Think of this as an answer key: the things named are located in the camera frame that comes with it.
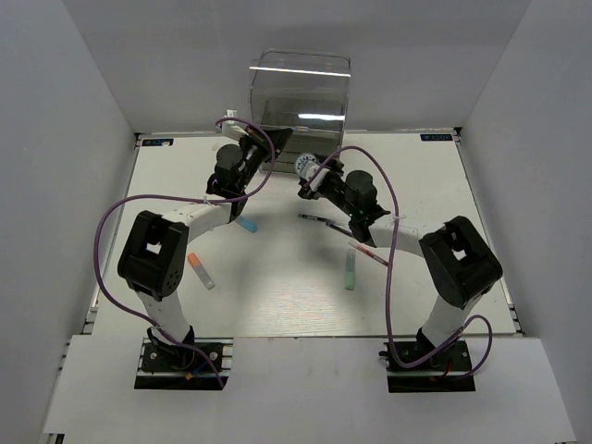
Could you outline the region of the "blue white round tape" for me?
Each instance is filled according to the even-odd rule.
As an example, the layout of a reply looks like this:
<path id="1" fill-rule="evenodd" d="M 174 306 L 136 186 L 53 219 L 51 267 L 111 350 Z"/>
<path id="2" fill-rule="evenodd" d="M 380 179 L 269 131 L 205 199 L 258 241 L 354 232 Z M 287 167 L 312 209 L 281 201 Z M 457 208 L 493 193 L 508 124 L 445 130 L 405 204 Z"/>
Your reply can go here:
<path id="1" fill-rule="evenodd" d="M 310 166 L 318 166 L 318 158 L 314 154 L 300 154 L 294 161 L 294 170 L 299 178 L 304 178 Z"/>

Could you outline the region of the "clear plastic drawer organizer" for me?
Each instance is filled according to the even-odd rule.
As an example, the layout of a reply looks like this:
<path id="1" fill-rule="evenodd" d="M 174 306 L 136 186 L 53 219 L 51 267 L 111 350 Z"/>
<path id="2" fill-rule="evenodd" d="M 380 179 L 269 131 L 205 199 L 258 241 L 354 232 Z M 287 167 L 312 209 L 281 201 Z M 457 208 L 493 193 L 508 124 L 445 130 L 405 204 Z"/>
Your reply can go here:
<path id="1" fill-rule="evenodd" d="M 293 130 L 276 172 L 292 174 L 300 154 L 325 157 L 341 146 L 352 76 L 347 56 L 272 48 L 249 71 L 251 121 L 264 130 Z"/>

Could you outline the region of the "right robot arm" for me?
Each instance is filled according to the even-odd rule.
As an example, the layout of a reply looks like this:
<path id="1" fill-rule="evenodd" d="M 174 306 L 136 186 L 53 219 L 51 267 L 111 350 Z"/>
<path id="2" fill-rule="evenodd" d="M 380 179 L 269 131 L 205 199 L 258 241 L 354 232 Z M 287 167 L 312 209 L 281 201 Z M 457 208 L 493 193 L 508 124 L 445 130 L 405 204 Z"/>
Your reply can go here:
<path id="1" fill-rule="evenodd" d="M 456 216 L 438 230 L 423 234 L 399 224 L 390 211 L 377 202 L 373 177 L 362 170 L 344 174 L 341 162 L 322 166 L 312 154 L 295 162 L 300 178 L 299 196 L 306 200 L 324 198 L 347 215 L 353 238 L 373 248 L 388 248 L 396 238 L 396 249 L 425 259 L 437 290 L 434 307 L 416 335 L 419 361 L 440 368 L 451 357 L 452 336 L 482 296 L 502 277 L 499 260 L 468 218 Z"/>

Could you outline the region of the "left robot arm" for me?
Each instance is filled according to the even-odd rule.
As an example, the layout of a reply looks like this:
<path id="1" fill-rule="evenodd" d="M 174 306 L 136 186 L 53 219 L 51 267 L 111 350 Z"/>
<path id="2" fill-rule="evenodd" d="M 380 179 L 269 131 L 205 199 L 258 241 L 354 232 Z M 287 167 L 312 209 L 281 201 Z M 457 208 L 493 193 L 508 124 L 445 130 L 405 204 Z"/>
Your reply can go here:
<path id="1" fill-rule="evenodd" d="M 190 366 L 196 350 L 193 328 L 178 296 L 189 243 L 241 214 L 255 173 L 283 152 L 292 134 L 292 129 L 266 129 L 260 135 L 248 126 L 236 144 L 217 150 L 206 195 L 225 202 L 190 203 L 163 215 L 142 211 L 136 216 L 117 273 L 142 301 L 154 321 L 149 338 L 165 346 L 164 358 L 174 368 Z"/>

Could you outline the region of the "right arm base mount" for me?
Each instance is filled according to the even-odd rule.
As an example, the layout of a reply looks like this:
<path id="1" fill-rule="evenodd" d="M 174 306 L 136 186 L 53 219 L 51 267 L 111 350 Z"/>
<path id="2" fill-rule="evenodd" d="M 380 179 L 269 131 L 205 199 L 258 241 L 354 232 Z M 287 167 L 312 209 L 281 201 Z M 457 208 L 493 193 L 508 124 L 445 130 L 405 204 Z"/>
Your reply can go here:
<path id="1" fill-rule="evenodd" d="M 473 369 L 473 363 L 464 340 L 457 340 L 414 368 L 398 365 L 386 342 L 378 357 L 386 365 L 389 393 L 475 392 L 474 377 L 465 375 Z"/>

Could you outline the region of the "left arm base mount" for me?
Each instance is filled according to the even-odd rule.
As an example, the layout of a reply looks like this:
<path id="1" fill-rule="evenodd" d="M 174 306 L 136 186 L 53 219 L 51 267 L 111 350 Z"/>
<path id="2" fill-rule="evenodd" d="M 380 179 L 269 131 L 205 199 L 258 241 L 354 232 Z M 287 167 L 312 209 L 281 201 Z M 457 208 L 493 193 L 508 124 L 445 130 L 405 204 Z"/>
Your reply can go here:
<path id="1" fill-rule="evenodd" d="M 230 375 L 233 339 L 197 339 L 194 346 L 202 350 L 213 363 L 224 384 Z M 182 351 L 178 356 L 154 345 L 148 338 L 142 341 L 134 381 L 135 389 L 219 391 L 215 372 L 200 353 Z"/>

